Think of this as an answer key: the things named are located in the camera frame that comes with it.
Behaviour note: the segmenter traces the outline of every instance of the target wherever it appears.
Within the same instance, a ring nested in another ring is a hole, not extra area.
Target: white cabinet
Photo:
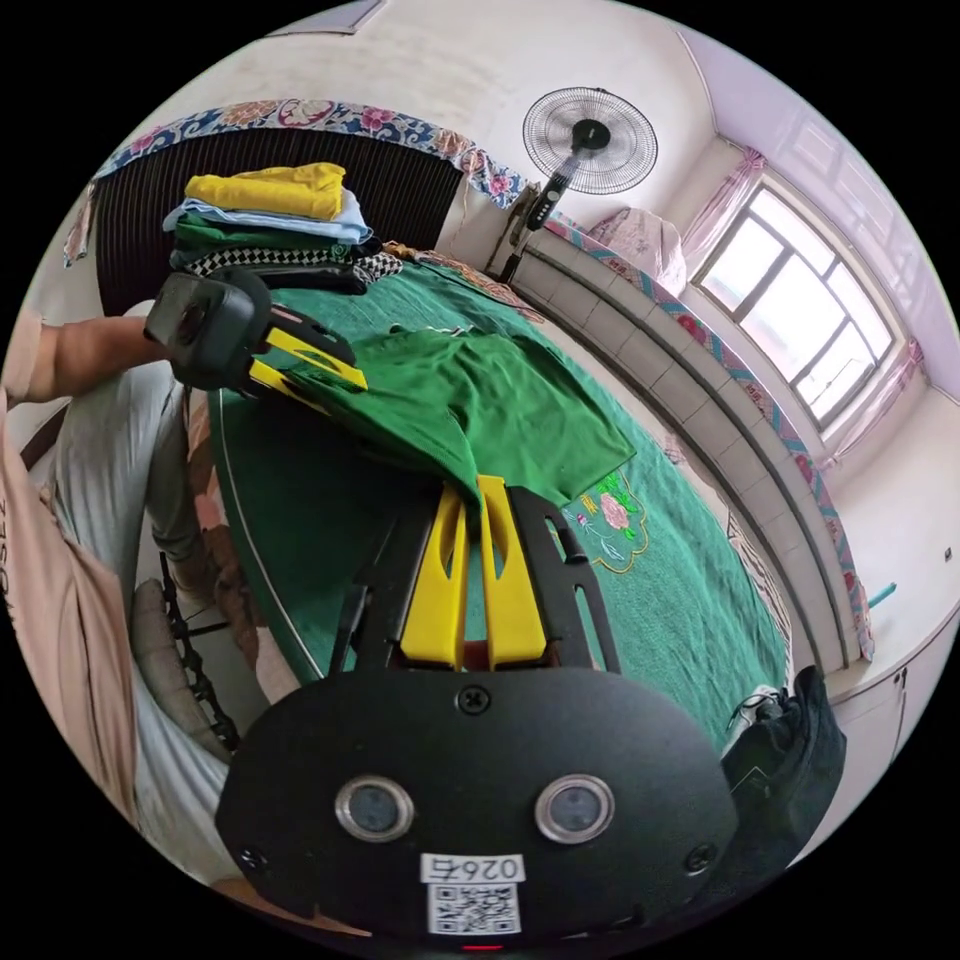
[[[957,628],[960,627],[960,610],[937,635],[937,638],[925,646],[907,664],[906,685],[904,688],[903,723],[900,728],[900,740],[896,752],[903,749],[910,734],[913,733],[930,697],[940,681],[943,668],[947,665],[953,650]]]
[[[960,610],[905,667],[876,686],[834,705],[847,736],[843,778],[827,815],[802,859],[818,847],[863,802],[903,749],[943,673],[953,649]]]
[[[900,684],[894,680],[890,677],[834,707],[840,729],[847,736],[843,777],[827,815],[798,860],[818,847],[860,806],[890,766],[902,704]]]

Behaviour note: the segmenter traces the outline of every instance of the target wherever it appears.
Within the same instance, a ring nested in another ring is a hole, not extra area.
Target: screw
[[[490,706],[490,694],[483,687],[464,687],[457,697],[457,706],[467,716],[479,716]]]
[[[259,873],[267,866],[267,858],[255,847],[244,847],[239,860],[251,873]]]
[[[698,873],[703,873],[713,863],[716,856],[717,848],[712,843],[701,843],[699,847],[694,847],[687,854],[684,868],[690,876],[696,876]]]

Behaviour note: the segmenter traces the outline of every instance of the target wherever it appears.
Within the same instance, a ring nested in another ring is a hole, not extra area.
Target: qr code
[[[430,886],[430,932],[496,936],[520,932],[515,883]]]

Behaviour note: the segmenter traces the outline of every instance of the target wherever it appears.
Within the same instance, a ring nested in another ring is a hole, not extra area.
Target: light blue shirt
[[[333,220],[313,220],[310,217],[294,217],[284,213],[263,213],[259,210],[221,210],[203,200],[188,198],[167,214],[163,221],[166,233],[172,233],[177,221],[185,213],[193,213],[214,223],[227,223],[243,227],[265,227],[269,230],[286,230],[290,233],[308,233],[316,237],[329,237],[341,243],[366,243],[373,231],[366,225],[360,204],[350,190],[343,191],[343,206]]]

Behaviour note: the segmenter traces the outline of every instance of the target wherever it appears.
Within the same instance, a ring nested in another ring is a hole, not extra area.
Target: ceiling
[[[890,191],[826,118],[755,63],[680,29],[720,136],[759,150],[850,240],[926,357],[933,384],[960,401],[960,334],[923,244]]]

